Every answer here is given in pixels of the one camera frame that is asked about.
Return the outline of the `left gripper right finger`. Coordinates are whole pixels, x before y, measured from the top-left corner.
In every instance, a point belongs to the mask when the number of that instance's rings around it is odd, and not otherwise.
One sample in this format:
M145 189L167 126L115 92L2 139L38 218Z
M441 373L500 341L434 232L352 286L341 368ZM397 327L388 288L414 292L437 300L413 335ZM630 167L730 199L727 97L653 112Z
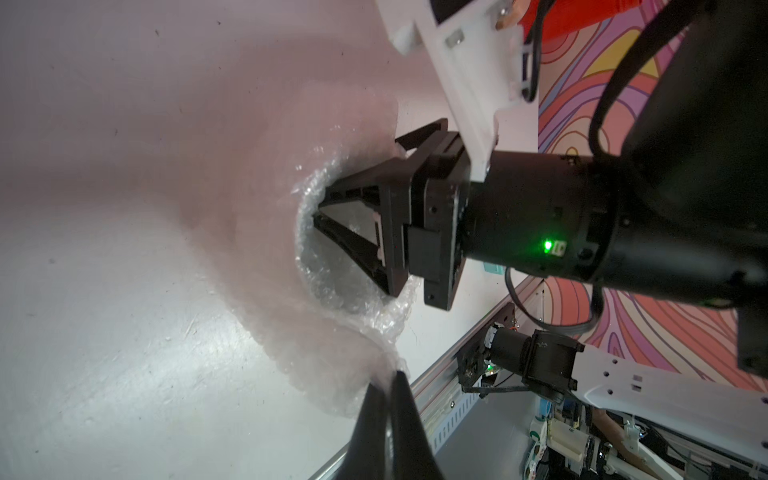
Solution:
M397 371L390 390L395 479L443 479L432 453L406 374Z

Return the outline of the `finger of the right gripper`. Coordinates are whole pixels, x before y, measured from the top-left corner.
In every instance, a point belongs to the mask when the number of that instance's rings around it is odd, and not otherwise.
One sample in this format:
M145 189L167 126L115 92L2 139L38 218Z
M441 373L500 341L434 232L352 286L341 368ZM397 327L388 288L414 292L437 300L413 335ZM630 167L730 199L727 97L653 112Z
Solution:
M338 221L317 212L313 225L335 243L385 294L395 296L384 262L379 259L379 248L373 242L348 229Z
M394 157L355 174L340 178L325 188L320 208L361 201L372 209L381 205L380 190L383 185L409 182L424 163L419 153L426 152L427 141L436 132L446 132L448 119L440 118L395 139L406 151L414 150L415 159Z

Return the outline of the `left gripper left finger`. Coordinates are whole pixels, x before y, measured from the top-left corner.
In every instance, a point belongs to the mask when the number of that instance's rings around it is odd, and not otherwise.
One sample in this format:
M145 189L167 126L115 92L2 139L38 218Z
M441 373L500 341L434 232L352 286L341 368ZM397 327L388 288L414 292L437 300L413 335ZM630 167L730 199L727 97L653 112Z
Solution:
M336 479L384 479L389 405L386 394L369 384Z

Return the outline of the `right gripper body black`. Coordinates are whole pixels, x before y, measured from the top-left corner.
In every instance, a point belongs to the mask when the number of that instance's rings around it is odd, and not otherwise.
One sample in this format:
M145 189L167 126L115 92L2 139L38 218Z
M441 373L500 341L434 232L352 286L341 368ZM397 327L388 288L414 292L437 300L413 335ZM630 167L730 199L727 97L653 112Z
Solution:
M461 136L420 128L396 139L411 154L384 165L377 179L380 288L400 294L408 277L423 280L426 305L449 310L464 267L458 240L469 190L470 161Z

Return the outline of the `bubble wrap sheet stack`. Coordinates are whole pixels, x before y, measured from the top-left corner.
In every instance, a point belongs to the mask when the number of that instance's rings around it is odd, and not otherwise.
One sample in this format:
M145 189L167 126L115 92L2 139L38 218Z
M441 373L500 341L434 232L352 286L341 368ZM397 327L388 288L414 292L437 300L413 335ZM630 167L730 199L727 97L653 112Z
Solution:
M396 97L309 82L235 123L235 147L189 170L184 208L216 290L290 383L354 417L370 383L405 366L396 343L417 299L384 294L313 216L333 181L402 153Z

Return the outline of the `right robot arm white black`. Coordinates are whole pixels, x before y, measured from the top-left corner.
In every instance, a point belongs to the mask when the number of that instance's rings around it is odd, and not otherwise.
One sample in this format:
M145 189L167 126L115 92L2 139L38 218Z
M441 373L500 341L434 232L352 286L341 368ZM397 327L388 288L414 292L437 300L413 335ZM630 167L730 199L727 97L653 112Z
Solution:
M447 310L466 259L659 299L735 309L737 363L767 373L767 5L672 1L602 93L589 157L492 151L481 182L467 142L438 120L410 152L329 185L361 202L369 241L315 228L382 290L409 276Z

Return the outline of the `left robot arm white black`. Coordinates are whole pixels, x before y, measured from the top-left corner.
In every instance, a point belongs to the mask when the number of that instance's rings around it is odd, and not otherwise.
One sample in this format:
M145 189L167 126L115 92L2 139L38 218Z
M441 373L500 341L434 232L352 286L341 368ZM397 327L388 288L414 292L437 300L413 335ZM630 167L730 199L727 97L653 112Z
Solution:
M503 300L417 380L370 384L331 479L763 479L767 396L518 327Z

